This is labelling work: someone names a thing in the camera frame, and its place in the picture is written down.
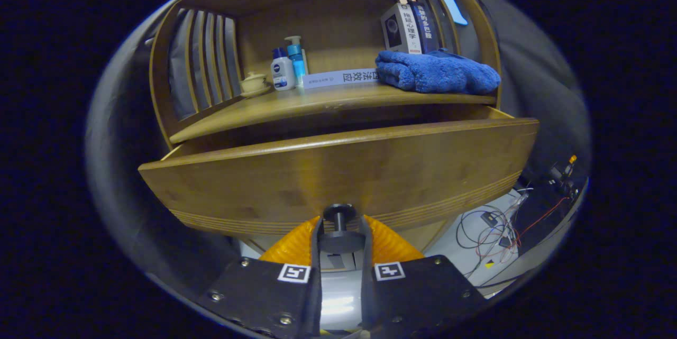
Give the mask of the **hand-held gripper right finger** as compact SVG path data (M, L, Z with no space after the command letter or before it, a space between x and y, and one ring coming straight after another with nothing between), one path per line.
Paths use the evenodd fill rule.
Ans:
M486 309L483 294L444 255L421 255L367 215L362 233L362 327L372 338L440 338Z

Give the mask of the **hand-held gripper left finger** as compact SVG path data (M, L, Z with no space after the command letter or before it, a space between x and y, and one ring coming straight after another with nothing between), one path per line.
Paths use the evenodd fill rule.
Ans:
M198 305L247 337L319 336L322 227L320 217L312 218L258 259L242 256L228 263Z

